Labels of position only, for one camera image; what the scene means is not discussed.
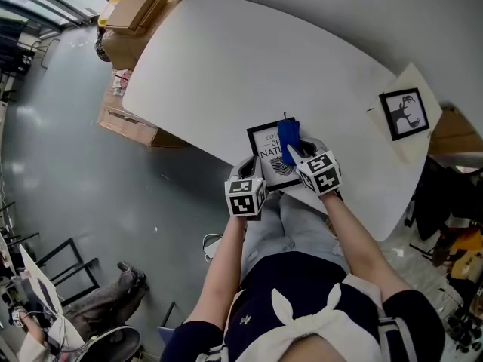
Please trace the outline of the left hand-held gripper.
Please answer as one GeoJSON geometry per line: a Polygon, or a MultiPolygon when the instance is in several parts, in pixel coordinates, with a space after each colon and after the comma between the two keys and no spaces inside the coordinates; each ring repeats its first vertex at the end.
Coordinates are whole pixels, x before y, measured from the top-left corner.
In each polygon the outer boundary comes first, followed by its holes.
{"type": "Polygon", "coordinates": [[[258,218],[266,202],[266,181],[258,156],[239,162],[225,181],[226,203],[230,216],[258,218]]]}

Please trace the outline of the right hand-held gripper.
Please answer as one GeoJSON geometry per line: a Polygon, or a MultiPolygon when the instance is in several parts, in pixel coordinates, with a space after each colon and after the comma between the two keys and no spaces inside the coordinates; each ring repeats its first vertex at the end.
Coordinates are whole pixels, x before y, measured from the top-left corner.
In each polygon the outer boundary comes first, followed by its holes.
{"type": "Polygon", "coordinates": [[[300,139],[300,148],[287,144],[291,167],[297,172],[305,187],[317,196],[337,190],[342,186],[340,166],[331,150],[318,139],[300,139]]]}

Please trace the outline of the blue cloth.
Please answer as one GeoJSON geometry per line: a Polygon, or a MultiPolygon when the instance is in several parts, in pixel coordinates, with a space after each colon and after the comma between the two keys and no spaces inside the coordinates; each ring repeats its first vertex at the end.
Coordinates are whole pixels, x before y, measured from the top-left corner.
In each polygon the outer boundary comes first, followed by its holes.
{"type": "Polygon", "coordinates": [[[300,122],[294,118],[284,118],[277,123],[277,127],[283,162],[289,166],[296,166],[297,163],[288,148],[291,146],[297,154],[300,153],[300,122]]]}

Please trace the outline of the black framed nature print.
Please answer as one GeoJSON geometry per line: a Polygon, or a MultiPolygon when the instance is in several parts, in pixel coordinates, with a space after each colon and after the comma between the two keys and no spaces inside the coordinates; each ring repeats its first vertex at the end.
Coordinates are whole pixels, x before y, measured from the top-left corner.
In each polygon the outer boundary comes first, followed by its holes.
{"type": "Polygon", "coordinates": [[[260,158],[269,191],[300,184],[298,174],[283,161],[277,121],[248,128],[247,133],[253,155],[260,158]]]}

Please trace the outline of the person's left forearm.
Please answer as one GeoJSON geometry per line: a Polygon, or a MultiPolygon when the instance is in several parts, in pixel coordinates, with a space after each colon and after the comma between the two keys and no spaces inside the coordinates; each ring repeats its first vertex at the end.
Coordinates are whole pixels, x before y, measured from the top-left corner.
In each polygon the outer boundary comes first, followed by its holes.
{"type": "Polygon", "coordinates": [[[201,295],[186,319],[204,321],[223,329],[238,292],[246,219],[232,216],[209,266],[201,295]]]}

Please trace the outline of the person's right forearm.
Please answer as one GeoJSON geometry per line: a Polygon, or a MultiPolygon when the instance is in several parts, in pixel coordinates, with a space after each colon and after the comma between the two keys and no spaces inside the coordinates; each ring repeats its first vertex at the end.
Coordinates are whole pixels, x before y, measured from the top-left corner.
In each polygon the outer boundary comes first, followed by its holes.
{"type": "Polygon", "coordinates": [[[387,262],[368,230],[335,192],[326,193],[320,199],[352,274],[378,286],[383,301],[411,289],[387,262]]]}

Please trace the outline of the light jeans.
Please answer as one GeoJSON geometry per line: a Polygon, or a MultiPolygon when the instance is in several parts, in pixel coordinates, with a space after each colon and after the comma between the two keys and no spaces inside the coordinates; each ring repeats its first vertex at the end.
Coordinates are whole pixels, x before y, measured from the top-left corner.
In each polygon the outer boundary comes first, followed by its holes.
{"type": "Polygon", "coordinates": [[[325,215],[290,195],[269,194],[261,219],[247,225],[242,251],[241,278],[264,257],[301,252],[339,265],[349,266],[339,241],[325,224],[325,215]]]}

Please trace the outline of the white power strip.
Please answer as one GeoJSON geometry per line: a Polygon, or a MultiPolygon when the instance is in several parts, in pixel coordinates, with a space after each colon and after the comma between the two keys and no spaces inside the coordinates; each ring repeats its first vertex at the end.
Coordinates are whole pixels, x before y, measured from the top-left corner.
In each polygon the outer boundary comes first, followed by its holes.
{"type": "Polygon", "coordinates": [[[217,248],[220,244],[222,237],[223,237],[222,235],[214,234],[214,233],[206,234],[203,237],[202,249],[203,249],[203,253],[204,253],[206,262],[208,262],[208,263],[212,262],[212,260],[214,258],[214,254],[217,251],[217,248]]]}

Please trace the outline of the white table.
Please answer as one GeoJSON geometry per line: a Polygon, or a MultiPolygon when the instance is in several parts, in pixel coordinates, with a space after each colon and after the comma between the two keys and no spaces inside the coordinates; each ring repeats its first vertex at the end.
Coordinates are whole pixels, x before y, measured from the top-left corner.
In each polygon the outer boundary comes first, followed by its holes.
{"type": "Polygon", "coordinates": [[[377,241],[395,229],[424,158],[403,162],[368,110],[395,75],[341,38],[245,0],[182,0],[132,72],[123,106],[235,165],[247,130],[285,115],[321,140],[341,170],[343,200],[377,241]]]}

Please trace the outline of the navy top with white bow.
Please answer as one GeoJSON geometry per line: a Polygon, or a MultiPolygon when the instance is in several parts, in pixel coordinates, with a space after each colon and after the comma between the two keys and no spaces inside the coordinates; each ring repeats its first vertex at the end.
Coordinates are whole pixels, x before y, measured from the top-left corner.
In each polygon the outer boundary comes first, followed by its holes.
{"type": "Polygon", "coordinates": [[[445,331],[426,297],[379,289],[300,252],[261,259],[241,283],[224,329],[180,325],[161,362],[278,362],[294,341],[325,339],[345,362],[440,362],[445,331]]]}

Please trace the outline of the cream paper sheet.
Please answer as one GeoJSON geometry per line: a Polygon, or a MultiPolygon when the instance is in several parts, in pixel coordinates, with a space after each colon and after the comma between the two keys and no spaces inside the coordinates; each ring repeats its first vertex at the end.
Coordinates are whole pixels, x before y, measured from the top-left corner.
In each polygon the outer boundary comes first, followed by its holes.
{"type": "Polygon", "coordinates": [[[401,161],[412,163],[426,156],[431,134],[441,117],[442,109],[438,104],[435,95],[431,91],[424,77],[414,64],[409,64],[399,77],[383,92],[401,91],[416,87],[421,95],[426,115],[429,121],[429,129],[402,140],[392,141],[386,117],[381,106],[380,98],[367,110],[369,119],[372,120],[376,128],[382,133],[392,150],[397,154],[401,161]]]}

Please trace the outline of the taped cardboard box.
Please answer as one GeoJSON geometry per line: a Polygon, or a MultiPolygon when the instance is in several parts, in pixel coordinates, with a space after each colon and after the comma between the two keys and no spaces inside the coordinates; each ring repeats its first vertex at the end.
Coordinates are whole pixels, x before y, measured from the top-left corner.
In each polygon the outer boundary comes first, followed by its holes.
{"type": "Polygon", "coordinates": [[[112,92],[112,73],[106,86],[97,124],[145,146],[156,148],[183,148],[186,142],[181,138],[149,123],[129,112],[122,104],[123,97],[112,92]]]}

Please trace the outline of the black office chair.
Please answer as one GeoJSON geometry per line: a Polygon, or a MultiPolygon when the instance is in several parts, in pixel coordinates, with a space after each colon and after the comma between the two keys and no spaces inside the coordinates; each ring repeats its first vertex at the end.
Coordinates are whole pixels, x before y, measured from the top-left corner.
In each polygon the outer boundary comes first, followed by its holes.
{"type": "Polygon", "coordinates": [[[483,167],[461,173],[427,157],[411,201],[414,208],[405,225],[416,224],[423,241],[451,216],[483,226],[483,167]]]}

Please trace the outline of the flat cardboard sheet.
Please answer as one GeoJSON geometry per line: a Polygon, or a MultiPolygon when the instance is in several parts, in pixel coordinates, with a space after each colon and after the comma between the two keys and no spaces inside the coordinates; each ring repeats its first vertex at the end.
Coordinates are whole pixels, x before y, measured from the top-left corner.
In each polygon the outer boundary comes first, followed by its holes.
{"type": "Polygon", "coordinates": [[[483,153],[483,137],[456,107],[447,106],[431,134],[428,153],[483,153]]]}

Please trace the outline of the crumpled plastic wrappers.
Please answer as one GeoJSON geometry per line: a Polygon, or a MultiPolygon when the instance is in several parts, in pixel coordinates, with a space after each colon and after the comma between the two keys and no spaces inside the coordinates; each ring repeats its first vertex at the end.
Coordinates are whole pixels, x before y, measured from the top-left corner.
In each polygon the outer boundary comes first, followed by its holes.
{"type": "Polygon", "coordinates": [[[112,92],[115,96],[123,97],[132,75],[129,69],[113,69],[112,71],[112,92]]]}

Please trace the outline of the large brown cardboard box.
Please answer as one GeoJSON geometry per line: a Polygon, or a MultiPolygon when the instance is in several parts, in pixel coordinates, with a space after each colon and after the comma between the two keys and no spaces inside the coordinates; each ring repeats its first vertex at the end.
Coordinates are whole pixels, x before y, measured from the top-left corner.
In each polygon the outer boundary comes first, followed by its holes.
{"type": "Polygon", "coordinates": [[[103,34],[101,45],[113,69],[133,70],[157,28],[181,0],[168,0],[141,35],[125,35],[111,29],[103,34]]]}

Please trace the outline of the blue chair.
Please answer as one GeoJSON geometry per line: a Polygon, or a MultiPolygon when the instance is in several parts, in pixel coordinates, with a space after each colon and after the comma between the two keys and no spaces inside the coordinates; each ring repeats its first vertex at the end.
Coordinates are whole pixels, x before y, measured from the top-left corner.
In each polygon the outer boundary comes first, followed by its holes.
{"type": "Polygon", "coordinates": [[[167,345],[170,342],[174,333],[174,329],[167,326],[168,319],[171,315],[171,312],[174,309],[174,306],[175,306],[175,301],[173,301],[169,305],[169,308],[165,316],[163,317],[161,324],[157,326],[158,334],[165,345],[167,345]]]}

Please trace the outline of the orange bag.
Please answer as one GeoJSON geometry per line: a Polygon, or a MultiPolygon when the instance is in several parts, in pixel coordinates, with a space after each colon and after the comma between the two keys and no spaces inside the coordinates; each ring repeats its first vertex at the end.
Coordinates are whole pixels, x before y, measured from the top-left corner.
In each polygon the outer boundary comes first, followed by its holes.
{"type": "Polygon", "coordinates": [[[478,227],[441,230],[432,253],[435,267],[445,265],[457,280],[476,282],[483,272],[483,234],[478,227]]]}

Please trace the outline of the black rubbish bag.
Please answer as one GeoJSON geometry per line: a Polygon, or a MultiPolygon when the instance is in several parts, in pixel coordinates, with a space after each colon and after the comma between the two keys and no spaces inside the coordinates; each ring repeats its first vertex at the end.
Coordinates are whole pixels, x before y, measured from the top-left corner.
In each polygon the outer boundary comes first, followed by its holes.
{"type": "Polygon", "coordinates": [[[103,61],[103,62],[110,62],[110,58],[103,49],[102,46],[102,40],[103,40],[103,35],[105,33],[105,29],[103,27],[97,27],[97,39],[94,44],[94,49],[97,53],[97,56],[103,61]]]}

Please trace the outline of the flat cardboard box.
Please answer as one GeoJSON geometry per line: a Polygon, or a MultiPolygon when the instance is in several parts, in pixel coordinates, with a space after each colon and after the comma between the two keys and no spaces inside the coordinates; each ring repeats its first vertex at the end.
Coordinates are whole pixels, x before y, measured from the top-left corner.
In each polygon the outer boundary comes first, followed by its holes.
{"type": "Polygon", "coordinates": [[[118,0],[105,28],[124,35],[143,34],[167,0],[118,0]]]}

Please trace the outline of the yellow plastic bin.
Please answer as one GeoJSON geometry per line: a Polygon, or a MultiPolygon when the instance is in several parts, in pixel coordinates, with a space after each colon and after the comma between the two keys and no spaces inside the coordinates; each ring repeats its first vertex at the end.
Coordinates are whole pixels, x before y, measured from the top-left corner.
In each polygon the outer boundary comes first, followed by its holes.
{"type": "Polygon", "coordinates": [[[103,12],[100,14],[97,20],[97,25],[102,28],[106,25],[107,20],[111,16],[112,12],[115,9],[115,6],[118,4],[120,0],[109,0],[108,5],[105,7],[103,12]]]}

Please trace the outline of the black round stool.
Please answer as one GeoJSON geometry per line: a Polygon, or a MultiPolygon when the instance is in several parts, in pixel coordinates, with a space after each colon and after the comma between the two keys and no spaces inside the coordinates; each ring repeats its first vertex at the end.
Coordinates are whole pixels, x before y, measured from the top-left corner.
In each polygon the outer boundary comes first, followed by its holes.
{"type": "Polygon", "coordinates": [[[140,333],[123,325],[89,340],[75,362],[130,362],[140,345],[140,333]]]}

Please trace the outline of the white desk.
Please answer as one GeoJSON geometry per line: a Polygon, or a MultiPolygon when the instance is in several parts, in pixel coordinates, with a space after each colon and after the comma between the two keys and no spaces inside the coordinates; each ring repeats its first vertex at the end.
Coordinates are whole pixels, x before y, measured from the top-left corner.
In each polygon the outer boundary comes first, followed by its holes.
{"type": "Polygon", "coordinates": [[[63,314],[63,307],[57,295],[56,287],[35,264],[32,257],[27,253],[23,245],[19,246],[20,253],[25,266],[25,271],[29,274],[29,280],[35,295],[42,301],[44,305],[55,313],[55,315],[63,314]]]}

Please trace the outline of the black framed deer picture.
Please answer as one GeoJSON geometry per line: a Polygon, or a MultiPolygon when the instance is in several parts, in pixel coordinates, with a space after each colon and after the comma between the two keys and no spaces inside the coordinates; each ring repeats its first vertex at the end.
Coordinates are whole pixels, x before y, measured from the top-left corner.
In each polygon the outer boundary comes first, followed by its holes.
{"type": "Polygon", "coordinates": [[[426,110],[416,87],[380,94],[379,98],[392,141],[429,129],[426,110]]]}

